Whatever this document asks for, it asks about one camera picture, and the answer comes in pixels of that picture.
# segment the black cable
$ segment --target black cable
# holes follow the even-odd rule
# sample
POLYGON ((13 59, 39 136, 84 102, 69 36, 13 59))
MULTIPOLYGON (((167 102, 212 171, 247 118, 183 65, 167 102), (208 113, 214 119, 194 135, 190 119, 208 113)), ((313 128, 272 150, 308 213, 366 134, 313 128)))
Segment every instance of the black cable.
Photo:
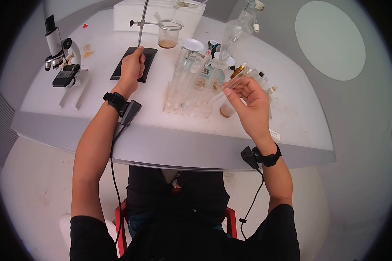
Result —
POLYGON ((240 218, 240 222, 241 222, 240 230, 241 230, 241 234, 242 234, 242 236, 244 237, 245 240, 247 240, 247 238, 245 237, 244 232, 242 232, 242 225, 244 225, 244 223, 247 222, 248 213, 250 213, 250 210, 251 210, 251 208, 252 208, 252 205, 254 205, 255 199, 256 199, 256 197, 257 197, 257 194, 258 194, 258 192, 260 191, 260 189, 261 189, 261 187, 262 187, 262 185, 263 185, 263 183, 264 183, 264 175, 263 175, 263 173, 261 173, 261 171, 258 170, 258 169, 256 169, 256 171, 258 171, 258 172, 260 173, 260 175, 261 175, 261 185, 260 185, 260 187, 258 188, 258 190, 257 190, 257 192, 256 192, 256 194, 255 194, 255 196, 254 196, 254 199, 252 200, 251 206, 250 206, 250 208, 248 209, 247 214, 245 215, 245 218, 244 218, 244 219, 240 218))
POLYGON ((119 224, 119 230, 118 233, 116 235, 116 240, 115 240, 115 245, 119 239, 119 235, 120 235, 120 228, 122 226, 122 207, 121 207, 121 203, 120 203, 120 196, 119 196, 119 190, 117 189, 117 185, 116 185, 116 180, 115 180, 115 172, 113 171, 113 146, 115 145, 116 140, 119 138, 120 134, 123 132, 123 130, 126 128, 126 126, 122 127, 122 129, 119 131, 119 133, 116 135, 115 138, 113 138, 112 140, 112 147, 110 148, 110 167, 112 168, 112 178, 113 178, 113 184, 115 185, 115 189, 116 189, 116 194, 118 196, 118 201, 119 201, 119 210, 120 210, 120 224, 119 224))

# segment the person's left hand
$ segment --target person's left hand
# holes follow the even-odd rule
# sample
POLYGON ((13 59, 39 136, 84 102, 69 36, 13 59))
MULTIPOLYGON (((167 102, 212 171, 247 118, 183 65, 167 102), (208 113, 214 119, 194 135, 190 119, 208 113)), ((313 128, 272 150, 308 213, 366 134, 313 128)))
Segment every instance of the person's left hand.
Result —
POLYGON ((120 79, 112 92, 119 93, 125 100, 128 100, 129 96, 137 90, 137 80, 142 77, 142 73, 144 72, 145 55, 142 54, 143 51, 144 47, 141 45, 134 53, 122 59, 120 79))

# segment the brown liquid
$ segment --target brown liquid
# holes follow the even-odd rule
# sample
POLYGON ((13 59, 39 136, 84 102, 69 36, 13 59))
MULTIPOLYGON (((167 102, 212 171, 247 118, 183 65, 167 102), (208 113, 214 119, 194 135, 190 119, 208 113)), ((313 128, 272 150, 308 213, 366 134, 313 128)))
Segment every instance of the brown liquid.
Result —
POLYGON ((223 114, 222 111, 221 111, 221 108, 220 108, 220 115, 221 115, 222 117, 225 117, 225 118, 231 117, 231 116, 226 116, 225 114, 223 114))
POLYGON ((238 67, 235 71, 231 74, 231 79, 237 76, 241 72, 241 69, 238 67))
POLYGON ((223 104, 220 107, 220 115, 225 118, 229 118, 234 114, 234 109, 230 108, 228 105, 223 104))
POLYGON ((165 48, 165 49, 173 48, 176 45, 177 45, 177 43, 175 41, 169 40, 169 39, 160 40, 158 42, 158 46, 160 46, 161 48, 165 48))

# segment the red chair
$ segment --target red chair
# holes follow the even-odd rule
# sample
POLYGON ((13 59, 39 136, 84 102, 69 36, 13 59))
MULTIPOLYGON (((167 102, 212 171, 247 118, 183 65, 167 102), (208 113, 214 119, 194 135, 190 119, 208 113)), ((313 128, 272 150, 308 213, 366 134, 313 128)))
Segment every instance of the red chair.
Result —
MULTIPOLYGON (((179 188, 173 188, 171 191, 172 195, 177 194, 180 191, 179 188)), ((126 208, 126 202, 123 201, 121 204, 121 209, 119 207, 116 208, 115 210, 115 225, 116 225, 116 231, 119 231, 119 226, 120 226, 120 234, 118 238, 118 249, 119 249, 119 255, 122 256, 126 250, 128 249, 128 245, 126 243, 126 236, 125 236, 125 225, 124 222, 121 222, 120 220, 120 214, 122 212, 122 217, 125 218, 126 222, 128 220, 126 217, 128 216, 128 210, 126 208)), ((227 233, 232 237, 236 238, 237 237, 237 220, 235 218, 235 211, 229 207, 226 208, 225 210, 225 215, 224 219, 226 218, 226 224, 227 224, 227 233)))

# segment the hand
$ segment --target hand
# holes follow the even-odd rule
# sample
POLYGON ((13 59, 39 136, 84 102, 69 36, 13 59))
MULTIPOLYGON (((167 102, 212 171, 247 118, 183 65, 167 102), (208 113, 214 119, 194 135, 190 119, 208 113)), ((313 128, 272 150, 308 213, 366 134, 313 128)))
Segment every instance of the hand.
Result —
POLYGON ((240 117, 245 132, 252 138, 262 155, 276 153, 269 131, 269 97, 260 85, 247 77, 233 89, 225 88, 225 96, 240 117))
POLYGON ((141 45, 134 53, 122 59, 120 79, 112 92, 119 93, 125 100, 128 100, 129 96, 137 90, 137 80, 142 77, 142 73, 144 72, 145 55, 142 54, 143 51, 144 47, 141 45))

